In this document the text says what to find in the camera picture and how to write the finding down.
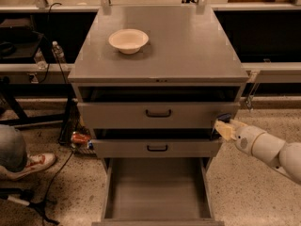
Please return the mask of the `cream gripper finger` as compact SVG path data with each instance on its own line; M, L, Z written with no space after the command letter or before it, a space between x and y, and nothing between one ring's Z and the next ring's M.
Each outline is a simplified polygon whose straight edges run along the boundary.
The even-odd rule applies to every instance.
M235 129L229 123L225 123L223 121L216 121L215 124L214 124L214 129L226 141L235 140L236 139Z
M240 128L240 127L246 126L246 123L243 123L243 122L241 122L241 121L237 121L237 120L234 120L234 119L231 119L231 120L230 120L230 124L231 124L234 128Z

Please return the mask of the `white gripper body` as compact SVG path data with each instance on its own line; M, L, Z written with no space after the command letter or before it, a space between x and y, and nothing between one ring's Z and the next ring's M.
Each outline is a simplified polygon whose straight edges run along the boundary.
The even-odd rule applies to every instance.
M235 133L236 148L247 155L253 155L262 148L262 137L266 134L264 130L256 126L243 126Z

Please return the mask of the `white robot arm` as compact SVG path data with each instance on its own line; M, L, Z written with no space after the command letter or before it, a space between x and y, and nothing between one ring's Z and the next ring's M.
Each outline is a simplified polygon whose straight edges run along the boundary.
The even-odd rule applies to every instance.
M226 141L232 140L236 148L253 156L272 170L301 184L301 143L288 143L254 125L230 120L217 120L214 129Z

